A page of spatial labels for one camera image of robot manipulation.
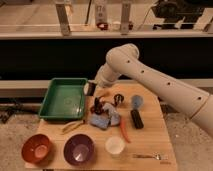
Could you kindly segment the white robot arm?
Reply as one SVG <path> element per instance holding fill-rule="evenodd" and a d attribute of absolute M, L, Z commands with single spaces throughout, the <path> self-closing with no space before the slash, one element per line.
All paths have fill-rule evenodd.
<path fill-rule="evenodd" d="M 121 75 L 143 85 L 213 138 L 213 94 L 146 66 L 132 43 L 110 49 L 90 85 L 112 87 Z"/>

